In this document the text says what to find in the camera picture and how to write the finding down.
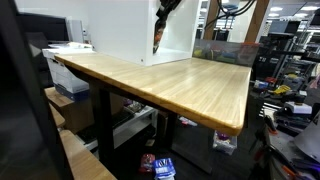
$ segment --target white box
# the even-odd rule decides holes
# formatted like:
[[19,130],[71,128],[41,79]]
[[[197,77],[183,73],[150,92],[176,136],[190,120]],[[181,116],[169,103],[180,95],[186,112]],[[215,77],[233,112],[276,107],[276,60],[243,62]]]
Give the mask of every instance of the white box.
[[85,99],[89,95],[89,84],[73,75],[63,63],[56,61],[55,54],[94,53],[92,49],[43,49],[56,90],[73,101]]
[[200,6],[183,0],[171,11],[153,54],[160,0],[89,0],[92,44],[97,52],[146,66],[191,58]]

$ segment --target floor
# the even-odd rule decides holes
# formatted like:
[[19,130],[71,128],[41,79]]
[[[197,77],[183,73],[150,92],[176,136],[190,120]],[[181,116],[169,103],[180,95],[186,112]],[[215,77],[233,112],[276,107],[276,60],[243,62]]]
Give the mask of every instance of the floor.
[[251,97],[248,99],[248,112],[248,127],[244,128],[238,136],[238,147],[231,156],[212,149],[213,130],[203,126],[183,127],[180,124],[177,125],[174,143],[179,144],[191,153],[198,154],[199,158],[213,168],[211,174],[196,168],[173,152],[164,149],[146,148],[143,146],[143,141],[141,141],[141,144],[138,141],[133,141],[118,148],[115,168],[111,172],[120,180],[154,179],[152,173],[142,174],[138,172],[141,155],[154,153],[156,158],[170,157],[173,160],[177,172],[176,180],[248,179],[254,163],[253,155],[250,155],[248,151],[255,140],[255,131],[262,126],[262,122],[255,117],[256,105],[255,100]]

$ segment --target monitor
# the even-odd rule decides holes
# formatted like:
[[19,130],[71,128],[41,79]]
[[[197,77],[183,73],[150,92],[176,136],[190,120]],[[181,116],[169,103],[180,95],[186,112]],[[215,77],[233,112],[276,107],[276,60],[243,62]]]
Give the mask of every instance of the monitor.
[[16,13],[0,1],[0,179],[73,179]]
[[66,18],[42,14],[17,13],[25,33],[43,33],[49,42],[69,41]]

